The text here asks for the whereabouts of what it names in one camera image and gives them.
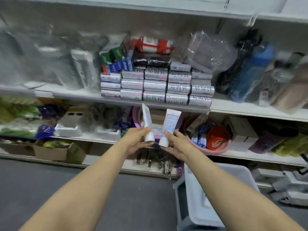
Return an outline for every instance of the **hand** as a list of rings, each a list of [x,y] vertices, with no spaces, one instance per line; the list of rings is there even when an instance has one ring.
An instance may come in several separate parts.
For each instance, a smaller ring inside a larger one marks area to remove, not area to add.
[[[154,142],[144,143],[144,136],[150,131],[151,127],[130,128],[119,143],[127,145],[127,155],[133,154],[140,148],[149,147],[154,144]]]
[[[165,131],[165,136],[172,141],[169,145],[174,146],[172,147],[162,147],[165,151],[169,152],[170,154],[174,155],[179,160],[187,162],[187,155],[191,152],[196,150],[196,148],[188,141],[185,135],[183,135],[179,131],[174,131],[174,136],[169,131]]]

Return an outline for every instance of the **tube cap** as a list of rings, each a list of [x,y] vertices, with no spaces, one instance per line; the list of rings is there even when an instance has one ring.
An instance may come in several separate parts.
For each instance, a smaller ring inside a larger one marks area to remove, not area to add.
[[[145,138],[144,138],[144,142],[148,143],[148,142],[155,142],[155,136],[153,132],[149,132]]]
[[[169,147],[169,139],[167,139],[167,137],[165,136],[162,136],[159,140],[158,145],[163,146],[163,147]]]

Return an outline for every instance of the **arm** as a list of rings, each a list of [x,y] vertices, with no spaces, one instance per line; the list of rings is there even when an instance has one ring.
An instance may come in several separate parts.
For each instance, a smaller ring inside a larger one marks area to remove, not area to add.
[[[131,128],[126,135],[62,186],[21,227],[20,231],[92,231],[128,154],[153,143],[141,143],[151,128]]]
[[[165,135],[174,148],[162,148],[189,166],[227,230],[304,231],[261,193],[220,169],[182,133]]]

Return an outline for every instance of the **black package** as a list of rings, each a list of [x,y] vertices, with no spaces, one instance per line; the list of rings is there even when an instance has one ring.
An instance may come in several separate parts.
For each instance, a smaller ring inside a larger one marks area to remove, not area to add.
[[[167,68],[171,64],[169,55],[142,53],[136,50],[134,54],[134,66],[164,67]]]
[[[238,55],[233,65],[226,71],[222,72],[217,79],[215,89],[217,92],[227,94],[231,83],[241,71],[242,64],[246,58],[251,57],[254,47],[260,45],[262,36],[256,38],[258,29],[249,29],[247,34],[242,37],[235,48],[238,49]]]

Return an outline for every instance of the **forearm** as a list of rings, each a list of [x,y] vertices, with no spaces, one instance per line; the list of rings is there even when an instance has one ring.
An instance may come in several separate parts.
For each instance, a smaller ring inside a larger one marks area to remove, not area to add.
[[[94,230],[123,165],[126,150],[125,144],[114,144],[95,163],[61,187],[21,230]]]
[[[187,165],[227,230],[303,230],[274,203],[220,169],[198,149],[189,153]]]

